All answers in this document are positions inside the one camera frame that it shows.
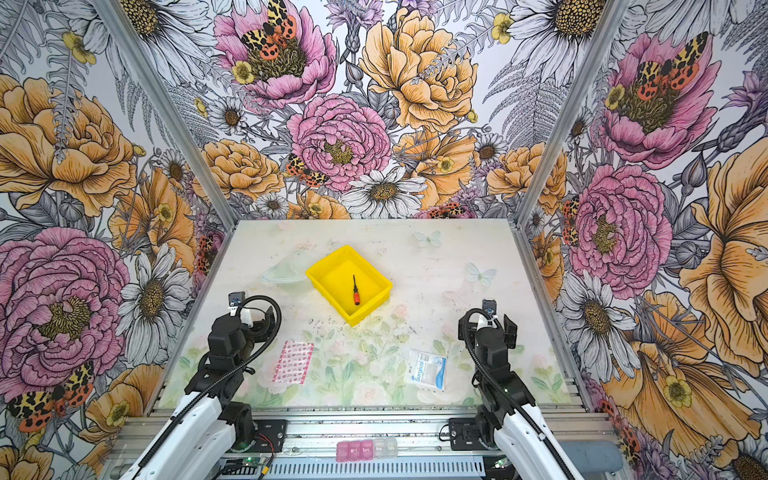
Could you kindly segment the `red black screwdriver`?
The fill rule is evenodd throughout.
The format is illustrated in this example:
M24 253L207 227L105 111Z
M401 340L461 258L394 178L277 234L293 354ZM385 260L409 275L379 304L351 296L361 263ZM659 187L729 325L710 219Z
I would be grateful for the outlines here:
M359 306L361 304L361 297L360 297L355 275L353 275L353 302L355 306Z

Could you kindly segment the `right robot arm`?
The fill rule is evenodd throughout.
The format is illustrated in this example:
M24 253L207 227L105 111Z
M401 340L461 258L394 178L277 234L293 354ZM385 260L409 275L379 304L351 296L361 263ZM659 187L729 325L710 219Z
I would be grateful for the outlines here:
M458 339L474 364L474 387L482 404L476 423L482 442L500 450L523 479L581 479L521 377L509 352L516 348L517 325L482 308L458 320Z

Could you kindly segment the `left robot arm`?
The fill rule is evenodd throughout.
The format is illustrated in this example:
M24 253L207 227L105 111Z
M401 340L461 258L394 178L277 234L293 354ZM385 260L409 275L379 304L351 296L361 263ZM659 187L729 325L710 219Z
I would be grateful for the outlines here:
M257 437L251 406L234 399L253 362L274 341L282 314L269 307L249 325L241 310L217 318L208 352L174 413L123 479L204 479L222 456L248 449Z

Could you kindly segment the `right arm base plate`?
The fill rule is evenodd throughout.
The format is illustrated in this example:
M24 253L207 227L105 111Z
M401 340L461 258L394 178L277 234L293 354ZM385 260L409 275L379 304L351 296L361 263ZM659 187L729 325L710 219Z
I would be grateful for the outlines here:
M484 420L450 418L448 430L452 451L492 451L497 449L493 439L493 431Z

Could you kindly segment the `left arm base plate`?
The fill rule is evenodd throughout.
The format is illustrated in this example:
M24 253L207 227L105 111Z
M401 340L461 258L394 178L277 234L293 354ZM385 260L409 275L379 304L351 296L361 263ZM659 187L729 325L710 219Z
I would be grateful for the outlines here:
M238 423L236 440L231 448L237 453L280 453L286 440L286 420L256 419Z

